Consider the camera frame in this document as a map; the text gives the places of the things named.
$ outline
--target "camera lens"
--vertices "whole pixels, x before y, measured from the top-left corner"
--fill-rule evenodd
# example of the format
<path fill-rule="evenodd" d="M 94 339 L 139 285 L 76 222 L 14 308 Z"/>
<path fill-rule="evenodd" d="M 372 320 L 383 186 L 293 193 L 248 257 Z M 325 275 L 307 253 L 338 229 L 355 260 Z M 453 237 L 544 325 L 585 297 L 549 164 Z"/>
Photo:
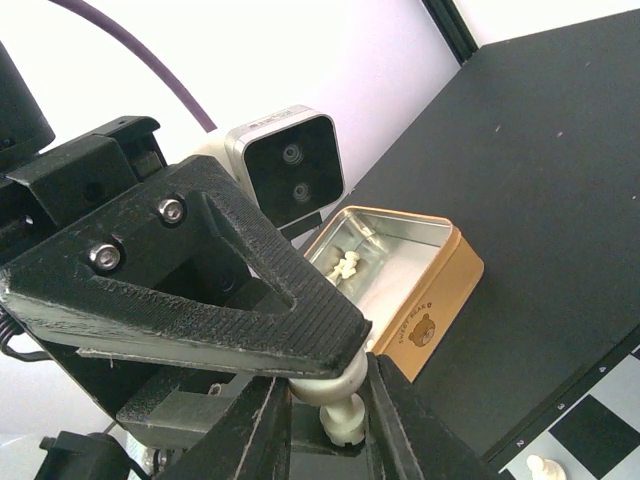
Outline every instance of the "camera lens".
<path fill-rule="evenodd" d="M 308 183 L 299 183 L 293 188 L 293 199 L 300 203 L 307 203 L 311 200 L 311 187 Z"/>
<path fill-rule="evenodd" d="M 304 153 L 302 153 L 300 147 L 295 143 L 287 145 L 282 151 L 282 159 L 284 160 L 284 163 L 292 167 L 298 165 L 303 158 Z"/>

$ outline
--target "screw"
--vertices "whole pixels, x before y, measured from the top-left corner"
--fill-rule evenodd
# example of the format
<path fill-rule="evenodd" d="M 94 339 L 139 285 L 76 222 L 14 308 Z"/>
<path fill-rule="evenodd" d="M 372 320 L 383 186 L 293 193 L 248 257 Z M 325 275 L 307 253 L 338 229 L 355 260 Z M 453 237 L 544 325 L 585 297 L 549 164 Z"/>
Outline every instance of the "screw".
<path fill-rule="evenodd" d="M 96 245 L 89 252 L 89 260 L 98 270 L 108 272 L 120 263 L 120 250 L 108 243 Z"/>
<path fill-rule="evenodd" d="M 169 224 L 178 223 L 184 216 L 184 207 L 182 203 L 173 198 L 167 198 L 158 205 L 158 212 L 162 215 L 165 222 Z"/>

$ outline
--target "table surface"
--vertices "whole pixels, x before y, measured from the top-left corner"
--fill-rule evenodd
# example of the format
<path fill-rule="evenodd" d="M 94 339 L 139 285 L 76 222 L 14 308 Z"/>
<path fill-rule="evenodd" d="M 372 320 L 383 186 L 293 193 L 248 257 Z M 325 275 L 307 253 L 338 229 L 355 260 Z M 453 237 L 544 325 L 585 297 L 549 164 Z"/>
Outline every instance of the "table surface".
<path fill-rule="evenodd" d="M 639 25 L 483 47 L 340 205 L 449 218 L 485 261 L 415 382 L 479 454 L 640 323 Z"/>

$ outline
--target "cable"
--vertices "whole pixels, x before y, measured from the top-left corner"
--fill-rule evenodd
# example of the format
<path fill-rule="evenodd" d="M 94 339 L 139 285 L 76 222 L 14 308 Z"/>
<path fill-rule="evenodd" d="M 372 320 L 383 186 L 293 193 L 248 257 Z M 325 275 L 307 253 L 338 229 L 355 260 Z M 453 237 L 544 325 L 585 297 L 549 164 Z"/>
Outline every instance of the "cable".
<path fill-rule="evenodd" d="M 24 333 L 22 326 L 11 315 L 0 308 L 0 352 L 21 362 L 33 363 L 52 360 L 47 352 L 16 352 L 9 346 L 11 339 Z"/>
<path fill-rule="evenodd" d="M 149 67 L 167 87 L 169 87 L 205 132 L 209 133 L 217 128 L 216 124 L 213 123 L 213 120 L 211 120 L 209 115 L 207 115 L 196 99 L 193 98 L 191 93 L 189 93 L 189 90 L 187 90 L 182 82 L 178 80 L 173 73 L 171 73 L 171 70 L 169 70 L 160 61 L 160 59 L 151 52 L 151 50 L 145 47 L 140 40 L 134 37 L 133 34 L 127 31 L 124 27 L 83 0 L 49 1 L 84 18 L 118 40 L 118 42 L 129 49 L 131 53 L 142 60 L 144 64 Z"/>

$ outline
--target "black chessboard square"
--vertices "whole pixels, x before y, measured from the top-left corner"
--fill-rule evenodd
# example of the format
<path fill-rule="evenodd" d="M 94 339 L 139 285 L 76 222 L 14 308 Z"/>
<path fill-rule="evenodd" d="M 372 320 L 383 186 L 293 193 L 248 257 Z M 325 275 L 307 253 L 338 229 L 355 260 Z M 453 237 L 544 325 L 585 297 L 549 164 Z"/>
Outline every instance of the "black chessboard square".
<path fill-rule="evenodd" d="M 550 432 L 598 480 L 640 446 L 640 432 L 591 395 Z"/>

